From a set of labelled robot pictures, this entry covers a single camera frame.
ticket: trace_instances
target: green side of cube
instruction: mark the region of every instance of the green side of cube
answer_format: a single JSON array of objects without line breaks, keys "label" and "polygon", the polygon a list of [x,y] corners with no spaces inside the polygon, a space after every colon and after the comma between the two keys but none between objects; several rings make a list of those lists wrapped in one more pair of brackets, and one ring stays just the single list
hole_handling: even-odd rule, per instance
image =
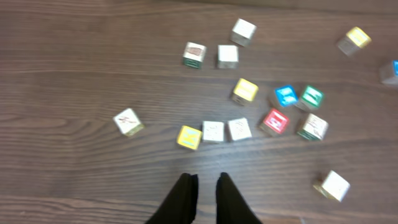
[{"label": "green side of cube", "polygon": [[127,136],[133,136],[135,135],[137,132],[139,132],[141,129],[144,128],[143,124],[138,125],[137,127],[131,129],[131,131],[129,131],[128,133],[126,133]]},{"label": "green side of cube", "polygon": [[192,60],[189,58],[184,58],[183,62],[184,62],[184,65],[186,65],[188,67],[197,68],[197,69],[201,68],[201,62],[199,62],[199,61]]},{"label": "green side of cube", "polygon": [[306,130],[300,130],[299,132],[297,132],[297,134],[309,141],[319,141],[320,140],[317,137],[315,137],[314,135],[308,133]]},{"label": "green side of cube", "polygon": [[323,100],[323,93],[313,86],[308,85],[303,92],[301,99],[314,108],[319,108]]}]

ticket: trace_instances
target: white top face of cube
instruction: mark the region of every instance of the white top face of cube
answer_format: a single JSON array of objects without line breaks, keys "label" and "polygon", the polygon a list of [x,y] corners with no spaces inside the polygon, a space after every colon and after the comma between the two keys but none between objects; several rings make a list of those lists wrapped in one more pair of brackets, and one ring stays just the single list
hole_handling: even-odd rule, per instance
[{"label": "white top face of cube", "polygon": [[219,45],[218,60],[220,62],[238,62],[238,47],[235,45]]},{"label": "white top face of cube", "polygon": [[257,27],[250,22],[238,19],[232,31],[247,39],[251,39],[256,29]]},{"label": "white top face of cube", "polygon": [[322,188],[340,202],[349,189],[349,183],[332,170],[323,181]]},{"label": "white top face of cube", "polygon": [[317,138],[323,139],[328,129],[328,123],[314,114],[310,114],[305,121],[303,129]]},{"label": "white top face of cube", "polygon": [[183,57],[202,62],[205,54],[205,46],[188,42]]},{"label": "white top face of cube", "polygon": [[122,113],[116,115],[113,120],[119,127],[120,132],[122,132],[123,134],[128,133],[133,128],[141,124],[137,115],[130,108],[127,108]]},{"label": "white top face of cube", "polygon": [[224,123],[217,121],[204,121],[203,140],[217,142],[224,141]]},{"label": "white top face of cube", "polygon": [[241,140],[251,138],[251,132],[248,120],[246,118],[228,121],[229,132],[232,140]]}]

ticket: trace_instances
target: yellow cube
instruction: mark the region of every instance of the yellow cube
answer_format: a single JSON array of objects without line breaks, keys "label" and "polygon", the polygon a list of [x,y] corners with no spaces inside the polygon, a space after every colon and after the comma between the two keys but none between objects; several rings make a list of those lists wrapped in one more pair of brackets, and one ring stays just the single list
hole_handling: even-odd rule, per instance
[{"label": "yellow cube", "polygon": [[372,39],[363,32],[359,27],[352,28],[348,33],[347,37],[354,42],[360,48],[367,46]]},{"label": "yellow cube", "polygon": [[232,99],[237,103],[245,105],[254,100],[259,87],[243,78],[239,79],[233,91]]},{"label": "yellow cube", "polygon": [[197,150],[201,138],[201,131],[188,126],[182,126],[177,143],[183,147]]}]

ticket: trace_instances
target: red top face of cube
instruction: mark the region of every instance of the red top face of cube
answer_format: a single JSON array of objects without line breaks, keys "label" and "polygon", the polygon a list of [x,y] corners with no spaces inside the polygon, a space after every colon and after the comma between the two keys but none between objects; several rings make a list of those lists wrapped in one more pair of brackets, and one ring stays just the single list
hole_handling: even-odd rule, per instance
[{"label": "red top face of cube", "polygon": [[275,109],[272,109],[264,120],[264,124],[272,128],[272,130],[278,134],[282,134],[285,131],[288,122],[288,117]]}]

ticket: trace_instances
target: wooden cube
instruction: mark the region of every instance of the wooden cube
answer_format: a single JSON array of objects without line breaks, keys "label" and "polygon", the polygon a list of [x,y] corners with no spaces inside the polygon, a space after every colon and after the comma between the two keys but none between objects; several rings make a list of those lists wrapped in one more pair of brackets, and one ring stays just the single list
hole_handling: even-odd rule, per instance
[{"label": "wooden cube", "polygon": [[310,141],[317,141],[325,137],[327,129],[328,123],[326,121],[314,114],[309,114],[297,134]]},{"label": "wooden cube", "polygon": [[250,44],[254,32],[257,27],[250,22],[238,19],[234,28],[232,29],[231,40],[244,47]]},{"label": "wooden cube", "polygon": [[205,54],[205,46],[188,42],[183,55],[183,63],[189,67],[201,68]]},{"label": "wooden cube", "polygon": [[251,138],[251,131],[246,118],[228,121],[229,133],[232,141]]},{"label": "wooden cube", "polygon": [[188,126],[182,126],[177,143],[183,147],[197,150],[201,138],[201,131]]},{"label": "wooden cube", "polygon": [[349,183],[332,170],[325,180],[317,180],[313,187],[325,197],[341,202],[349,189]]},{"label": "wooden cube", "polygon": [[346,55],[353,55],[355,52],[367,46],[372,39],[359,27],[352,28],[338,43],[338,48]]},{"label": "wooden cube", "polygon": [[278,110],[292,106],[298,102],[296,92],[292,85],[276,88],[270,95],[270,101]]},{"label": "wooden cube", "polygon": [[120,132],[126,136],[133,136],[139,130],[144,128],[144,125],[131,108],[127,108],[116,115],[113,118],[113,121],[118,126]]},{"label": "wooden cube", "polygon": [[393,60],[380,68],[380,82],[385,85],[398,85],[398,60]]},{"label": "wooden cube", "polygon": [[259,87],[243,78],[239,79],[232,94],[232,100],[235,102],[246,105],[253,102]]},{"label": "wooden cube", "polygon": [[314,111],[319,109],[323,100],[323,93],[313,86],[307,85],[301,97],[298,99],[296,107],[304,111]]},{"label": "wooden cube", "polygon": [[218,68],[237,68],[239,63],[238,47],[235,45],[218,46]]},{"label": "wooden cube", "polygon": [[260,124],[260,128],[271,136],[278,136],[285,131],[288,123],[288,117],[276,109],[271,109],[267,117]]},{"label": "wooden cube", "polygon": [[224,122],[204,121],[203,142],[221,143],[224,141]]}]

